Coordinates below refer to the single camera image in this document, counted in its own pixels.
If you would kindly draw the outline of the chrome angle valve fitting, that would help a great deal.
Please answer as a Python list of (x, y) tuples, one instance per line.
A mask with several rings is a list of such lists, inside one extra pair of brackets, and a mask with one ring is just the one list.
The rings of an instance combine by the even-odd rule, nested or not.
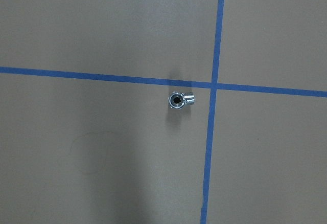
[(168, 98), (168, 103), (172, 109), (182, 109), (185, 106), (195, 104), (194, 93), (172, 92)]

